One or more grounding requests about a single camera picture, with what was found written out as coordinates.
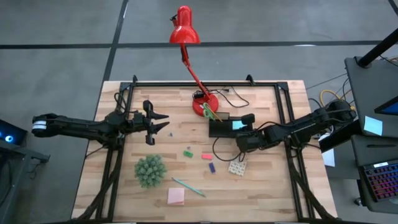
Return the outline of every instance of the robotic arm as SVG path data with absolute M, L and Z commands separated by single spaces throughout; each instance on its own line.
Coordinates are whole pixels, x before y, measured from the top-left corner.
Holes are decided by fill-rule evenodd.
M 104 147 L 117 148 L 120 146 L 119 137 L 121 135 L 146 130 L 146 143 L 154 145 L 155 139 L 152 135 L 157 134 L 169 122 L 153 124 L 152 119 L 164 119 L 169 116 L 155 113 L 153 107 L 153 104 L 149 100 L 146 100 L 143 102 L 143 109 L 146 112 L 146 116 L 138 111 L 122 113 L 115 110 L 108 114 L 103 121 L 68 118 L 53 113 L 43 114 L 33 117 L 32 133 L 40 138 L 60 134 L 97 140 Z M 128 120 L 126 113 L 132 113 L 133 119 Z
M 288 138 L 293 147 L 304 147 L 314 134 L 330 126 L 345 126 L 356 117 L 356 112 L 343 100 L 335 100 L 314 112 L 287 124 L 276 124 L 256 129 L 236 136 L 236 144 L 241 152 L 264 150 L 277 146 Z

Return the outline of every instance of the rgb keyboard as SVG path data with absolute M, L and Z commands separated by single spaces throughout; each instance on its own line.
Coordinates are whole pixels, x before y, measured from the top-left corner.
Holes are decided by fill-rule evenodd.
M 363 172 L 375 202 L 398 196 L 398 160 L 363 166 Z

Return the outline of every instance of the wooden tabletop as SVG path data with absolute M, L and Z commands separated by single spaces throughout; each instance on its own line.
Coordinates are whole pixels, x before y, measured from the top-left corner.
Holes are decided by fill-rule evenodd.
M 295 118 L 310 113 L 304 82 L 287 81 Z M 114 93 L 120 82 L 105 82 L 101 92 L 95 120 L 100 121 L 116 107 Z M 156 113 L 167 114 L 170 121 L 158 135 L 156 145 L 145 144 L 146 133 L 130 134 L 126 138 L 118 197 L 114 212 L 116 222 L 272 222 L 295 221 L 296 213 L 284 145 L 246 155 L 248 164 L 242 177 L 228 172 L 229 162 L 213 159 L 216 173 L 209 170 L 208 160 L 202 153 L 212 153 L 214 138 L 208 137 L 208 120 L 197 116 L 192 110 L 192 93 L 195 87 L 135 87 L 131 110 L 142 110 L 142 102 L 150 100 Z M 273 87 L 235 87 L 235 90 L 250 102 L 245 108 L 233 108 L 218 96 L 220 112 L 231 116 L 248 113 L 256 115 L 254 127 L 266 121 L 279 123 Z M 230 91 L 228 99 L 236 105 L 244 104 Z M 90 142 L 88 153 L 101 147 Z M 183 151 L 190 147 L 193 158 L 185 157 Z M 234 139 L 219 139 L 215 146 L 220 157 L 229 159 L 239 149 Z M 167 174 L 160 187 L 142 189 L 134 178 L 134 164 L 148 154 L 160 154 L 167 167 Z M 312 192 L 329 213 L 336 216 L 335 204 L 319 149 L 303 150 L 308 181 Z M 84 163 L 72 217 L 83 213 L 94 199 L 101 185 L 106 150 L 92 154 Z M 183 187 L 172 181 L 178 178 L 201 190 L 206 198 L 185 189 L 185 205 L 167 205 L 170 187 Z M 301 194 L 304 214 L 305 200 Z M 108 211 L 105 202 L 104 213 Z

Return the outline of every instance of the pencil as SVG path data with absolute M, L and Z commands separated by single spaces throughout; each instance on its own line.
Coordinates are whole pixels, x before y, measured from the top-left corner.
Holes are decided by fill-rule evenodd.
M 184 185 L 186 188 L 188 188 L 188 189 L 190 189 L 190 190 L 193 190 L 194 192 L 196 192 L 196 193 L 198 193 L 198 194 L 200 194 L 200 195 L 206 197 L 206 195 L 205 195 L 203 192 L 201 192 L 201 191 L 199 191 L 199 190 L 197 190 L 197 189 L 194 189 L 193 187 L 189 186 L 188 184 L 182 182 L 181 180 L 178 180 L 177 178 L 174 178 L 174 177 L 172 177 L 172 179 L 173 179 L 174 181 L 176 181 L 177 183 Z

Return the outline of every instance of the gray floor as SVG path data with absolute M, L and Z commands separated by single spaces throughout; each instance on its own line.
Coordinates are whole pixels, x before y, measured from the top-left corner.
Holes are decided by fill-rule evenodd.
M 110 44 L 123 0 L 0 0 L 2 44 Z M 398 17 L 387 0 L 130 0 L 120 43 L 168 42 L 169 17 L 179 5 L 193 8 L 203 42 L 381 40 Z M 345 73 L 344 58 L 372 45 L 322 47 L 192 47 L 202 80 L 304 80 L 310 87 Z M 30 129 L 33 115 L 54 112 L 93 119 L 109 49 L 0 50 L 0 119 Z M 391 48 L 385 57 L 398 55 Z M 110 80 L 190 80 L 178 48 L 118 49 Z M 346 76 L 308 90 L 337 91 Z M 87 141 L 29 136 L 29 148 L 51 154 L 34 180 L 26 177 L 13 223 L 70 217 Z M 372 213 L 352 203 L 355 182 L 330 179 L 340 218 L 394 223 L 398 215 Z

